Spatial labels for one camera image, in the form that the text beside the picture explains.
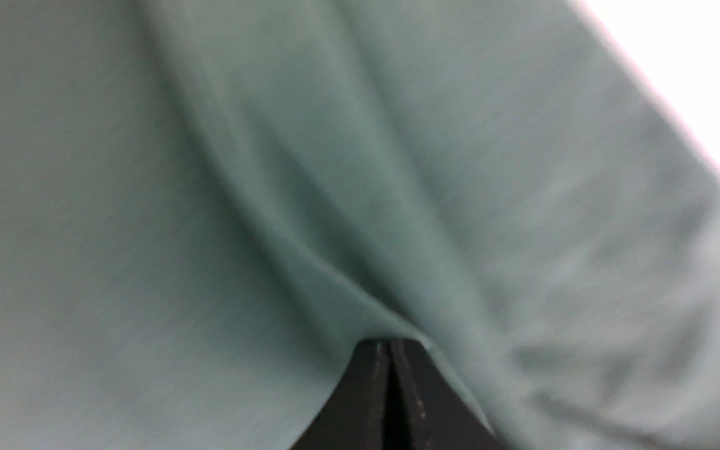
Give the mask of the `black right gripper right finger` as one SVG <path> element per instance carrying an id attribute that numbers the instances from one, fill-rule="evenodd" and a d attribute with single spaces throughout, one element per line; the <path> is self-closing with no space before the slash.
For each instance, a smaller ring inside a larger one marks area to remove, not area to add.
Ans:
<path id="1" fill-rule="evenodd" d="M 503 449 L 444 379 L 420 342 L 389 343 L 414 449 Z"/>

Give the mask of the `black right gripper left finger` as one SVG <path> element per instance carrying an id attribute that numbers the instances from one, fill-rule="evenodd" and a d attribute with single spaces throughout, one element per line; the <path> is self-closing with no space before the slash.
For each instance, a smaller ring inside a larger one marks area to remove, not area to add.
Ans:
<path id="1" fill-rule="evenodd" d="M 362 340 L 320 412 L 294 449 L 383 449 L 391 353 L 384 340 Z"/>

